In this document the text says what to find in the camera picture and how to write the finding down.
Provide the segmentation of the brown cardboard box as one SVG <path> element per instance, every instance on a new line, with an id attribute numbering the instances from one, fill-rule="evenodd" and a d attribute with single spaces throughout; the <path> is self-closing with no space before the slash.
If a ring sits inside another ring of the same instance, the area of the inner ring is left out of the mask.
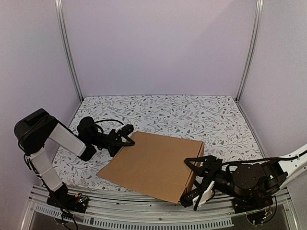
<path id="1" fill-rule="evenodd" d="M 131 191 L 177 204 L 192 188 L 195 174 L 186 158 L 204 154 L 204 142 L 137 131 L 134 146 L 122 147 L 99 178 Z"/>

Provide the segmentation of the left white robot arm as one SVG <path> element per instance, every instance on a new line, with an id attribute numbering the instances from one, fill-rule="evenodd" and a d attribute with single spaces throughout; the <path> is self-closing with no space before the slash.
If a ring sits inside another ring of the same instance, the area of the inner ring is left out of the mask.
<path id="1" fill-rule="evenodd" d="M 73 133 L 56 117 L 40 108 L 18 121 L 14 127 L 26 164 L 45 187 L 54 192 L 52 199 L 61 208 L 71 204 L 71 197 L 60 190 L 65 183 L 58 176 L 46 150 L 49 141 L 84 162 L 91 160 L 98 150 L 107 150 L 111 157 L 115 157 L 122 147 L 135 144 L 130 137 L 133 125 L 121 123 L 120 127 L 105 133 L 99 123 L 90 116 L 84 117 L 77 126 L 77 132 Z"/>

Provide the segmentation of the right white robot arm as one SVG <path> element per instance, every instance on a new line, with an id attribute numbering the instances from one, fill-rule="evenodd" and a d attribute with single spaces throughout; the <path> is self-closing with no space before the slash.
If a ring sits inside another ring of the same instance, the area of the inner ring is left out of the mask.
<path id="1" fill-rule="evenodd" d="M 303 145 L 281 157 L 224 162 L 209 155 L 186 158 L 184 163 L 202 178 L 201 183 L 194 183 L 200 194 L 215 189 L 233 196 L 250 196 L 248 205 L 258 209 L 266 202 L 266 194 L 275 193 L 306 170 L 307 147 Z"/>

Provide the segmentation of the floral patterned table mat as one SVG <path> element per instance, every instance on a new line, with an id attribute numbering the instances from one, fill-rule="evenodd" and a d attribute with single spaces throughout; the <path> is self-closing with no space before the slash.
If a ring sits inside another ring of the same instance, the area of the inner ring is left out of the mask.
<path id="1" fill-rule="evenodd" d="M 224 161 L 263 158 L 230 96 L 89 96 L 79 107 L 70 130 L 76 132 L 87 116 L 98 121 L 106 133 L 121 124 L 131 124 L 136 131 L 202 141 L 206 155 Z"/>

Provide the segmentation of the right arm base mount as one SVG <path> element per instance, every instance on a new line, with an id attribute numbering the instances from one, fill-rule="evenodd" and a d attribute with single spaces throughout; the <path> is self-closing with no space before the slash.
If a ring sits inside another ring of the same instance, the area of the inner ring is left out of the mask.
<path id="1" fill-rule="evenodd" d="M 246 197 L 235 197 L 232 199 L 232 206 L 236 214 L 260 210 L 273 204 L 273 196 L 248 195 Z"/>

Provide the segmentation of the front aluminium rail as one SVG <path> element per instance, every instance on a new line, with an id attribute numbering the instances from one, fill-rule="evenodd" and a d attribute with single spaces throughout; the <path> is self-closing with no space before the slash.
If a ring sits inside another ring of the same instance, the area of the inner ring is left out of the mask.
<path id="1" fill-rule="evenodd" d="M 194 211 L 191 207 L 164 202 L 133 192 L 89 190 L 70 187 L 71 194 L 89 196 L 85 213 L 61 223 L 61 211 L 47 204 L 47 190 L 33 186 L 21 223 L 23 230 L 298 230 L 293 203 L 286 189 L 277 193 L 277 207 L 270 210 L 268 223 L 256 225 L 258 210 L 236 213 L 232 198 L 216 193 L 215 198 Z"/>

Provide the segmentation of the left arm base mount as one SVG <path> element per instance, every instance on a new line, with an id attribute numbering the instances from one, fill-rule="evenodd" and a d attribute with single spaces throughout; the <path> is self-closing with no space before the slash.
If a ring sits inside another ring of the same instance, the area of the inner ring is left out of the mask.
<path id="1" fill-rule="evenodd" d="M 58 208 L 66 208 L 68 211 L 85 213 L 87 210 L 89 197 L 82 193 L 74 195 L 68 194 L 67 191 L 58 190 L 49 193 L 47 204 Z"/>

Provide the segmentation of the left aluminium frame post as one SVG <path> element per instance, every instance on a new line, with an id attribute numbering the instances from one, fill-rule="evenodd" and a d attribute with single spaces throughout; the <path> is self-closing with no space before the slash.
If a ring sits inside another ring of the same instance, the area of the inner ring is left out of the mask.
<path id="1" fill-rule="evenodd" d="M 70 48 L 70 43 L 69 43 L 69 37 L 67 33 L 67 28 L 66 28 L 66 23 L 65 23 L 65 16 L 64 16 L 64 10 L 63 10 L 63 3 L 61 0 L 55 0 L 55 9 L 56 9 L 56 14 L 57 14 L 57 19 L 58 19 L 58 24 L 59 24 L 59 32 L 63 44 L 63 49 L 68 65 L 68 69 L 70 72 L 71 80 L 73 87 L 75 89 L 77 98 L 80 102 L 84 100 L 84 96 L 81 90 L 81 86 L 78 80 L 75 64 L 73 61 L 73 56 Z"/>

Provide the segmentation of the aluminium frame post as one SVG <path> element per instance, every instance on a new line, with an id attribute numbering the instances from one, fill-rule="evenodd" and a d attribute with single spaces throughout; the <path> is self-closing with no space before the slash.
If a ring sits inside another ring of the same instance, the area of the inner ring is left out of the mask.
<path id="1" fill-rule="evenodd" d="M 75 64 L 73 61 L 73 56 L 70 48 L 70 43 L 69 43 L 69 37 L 67 33 L 67 28 L 66 28 L 66 23 L 65 23 L 65 16 L 64 16 L 64 10 L 63 10 L 63 3 L 61 0 L 55 0 L 55 9 L 56 9 L 56 14 L 57 14 L 57 19 L 58 19 L 58 24 L 59 24 L 59 32 L 63 44 L 63 49 L 68 65 L 68 69 L 70 72 L 71 80 L 73 87 L 75 89 L 77 98 L 80 102 L 84 100 L 84 96 L 81 90 L 81 86 L 78 80 Z"/>
<path id="2" fill-rule="evenodd" d="M 248 75 L 249 71 L 251 68 L 256 44 L 257 44 L 257 39 L 258 39 L 258 34 L 259 34 L 259 29 L 260 29 L 260 24 L 261 24 L 261 17 L 262 17 L 262 12 L 263 12 L 263 4 L 264 0 L 257 0 L 256 1 L 256 8 L 255 8 L 255 16 L 254 16 L 254 22 L 253 22 L 253 27 L 252 27 L 252 33 L 251 33 L 251 39 L 249 43 L 249 48 L 248 48 L 248 54 L 247 58 L 244 64 L 243 68 L 243 73 L 242 77 L 240 80 L 239 88 L 236 93 L 235 101 L 237 103 L 240 103 L 242 96 L 244 94 L 245 86 L 248 80 Z"/>

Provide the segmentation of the right aluminium frame post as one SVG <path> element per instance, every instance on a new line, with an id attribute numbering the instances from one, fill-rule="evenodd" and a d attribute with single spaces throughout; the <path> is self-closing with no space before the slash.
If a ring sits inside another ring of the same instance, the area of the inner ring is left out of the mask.
<path id="1" fill-rule="evenodd" d="M 258 39 L 258 34 L 259 34 L 259 29 L 260 29 L 260 24 L 261 24 L 261 17 L 262 17 L 262 12 L 263 12 L 263 4 L 264 0 L 257 0 L 256 1 L 256 8 L 255 8 L 255 16 L 254 16 L 254 22 L 253 22 L 253 27 L 252 27 L 252 33 L 251 33 L 251 39 L 249 43 L 249 48 L 248 48 L 248 54 L 247 58 L 244 64 L 243 68 L 243 73 L 242 77 L 240 80 L 239 88 L 236 93 L 235 101 L 237 103 L 240 103 L 242 96 L 244 94 L 245 86 L 248 80 L 248 75 L 249 71 L 251 68 L 256 44 L 257 44 L 257 39 Z"/>

